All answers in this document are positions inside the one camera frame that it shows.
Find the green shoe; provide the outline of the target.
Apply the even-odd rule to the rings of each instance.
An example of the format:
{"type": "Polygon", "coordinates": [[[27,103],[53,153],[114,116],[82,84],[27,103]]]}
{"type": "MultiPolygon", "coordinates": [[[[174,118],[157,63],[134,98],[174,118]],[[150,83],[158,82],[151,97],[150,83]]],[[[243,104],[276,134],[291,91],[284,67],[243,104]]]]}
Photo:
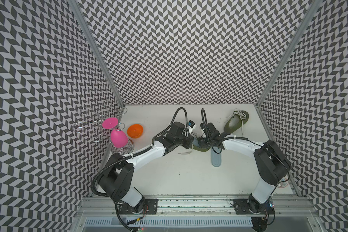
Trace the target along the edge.
{"type": "Polygon", "coordinates": [[[241,129],[241,134],[244,135],[244,126],[249,120],[249,113],[245,110],[234,109],[224,126],[224,132],[232,134],[238,129],[241,129]]]}
{"type": "Polygon", "coordinates": [[[193,152],[194,150],[200,151],[200,152],[207,152],[210,149],[210,147],[207,147],[202,142],[203,141],[201,140],[201,138],[194,137],[194,140],[192,142],[191,148],[186,150],[185,152],[180,152],[179,154],[180,155],[188,155],[191,152],[193,152]]]}

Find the blue insole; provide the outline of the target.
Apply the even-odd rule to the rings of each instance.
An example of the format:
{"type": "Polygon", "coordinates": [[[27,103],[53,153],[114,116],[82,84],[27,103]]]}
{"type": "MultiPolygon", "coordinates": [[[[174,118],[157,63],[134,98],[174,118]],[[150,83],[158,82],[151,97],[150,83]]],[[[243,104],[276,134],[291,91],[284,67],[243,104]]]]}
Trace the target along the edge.
{"type": "Polygon", "coordinates": [[[221,148],[211,148],[211,164],[214,167],[220,167],[221,166],[221,153],[222,149],[221,148]]]}

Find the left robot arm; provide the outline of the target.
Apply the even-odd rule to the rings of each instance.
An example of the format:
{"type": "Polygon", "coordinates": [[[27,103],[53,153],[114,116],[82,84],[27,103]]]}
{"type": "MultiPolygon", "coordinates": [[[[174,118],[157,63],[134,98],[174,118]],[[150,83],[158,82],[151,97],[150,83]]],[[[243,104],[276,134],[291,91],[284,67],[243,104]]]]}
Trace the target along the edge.
{"type": "Polygon", "coordinates": [[[186,125],[174,122],[166,131],[153,138],[152,145],[125,157],[118,153],[112,155],[96,178],[96,184],[113,202],[122,203],[132,213],[141,213],[147,203],[143,194],[131,186],[134,172],[177,147],[192,148],[194,137],[191,133],[195,128],[196,124],[192,120],[186,125]]]}

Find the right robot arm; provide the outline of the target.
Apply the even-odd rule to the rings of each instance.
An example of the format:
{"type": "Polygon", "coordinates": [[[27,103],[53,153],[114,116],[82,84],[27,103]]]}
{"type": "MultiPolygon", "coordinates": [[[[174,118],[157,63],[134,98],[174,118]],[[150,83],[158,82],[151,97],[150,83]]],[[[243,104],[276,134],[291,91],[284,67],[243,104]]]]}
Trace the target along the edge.
{"type": "Polygon", "coordinates": [[[260,179],[246,200],[251,214],[260,214],[283,177],[289,174],[291,163],[276,142],[252,142],[248,138],[220,133],[212,123],[201,123],[203,135],[197,138],[200,148],[230,150],[255,160],[260,179]]]}

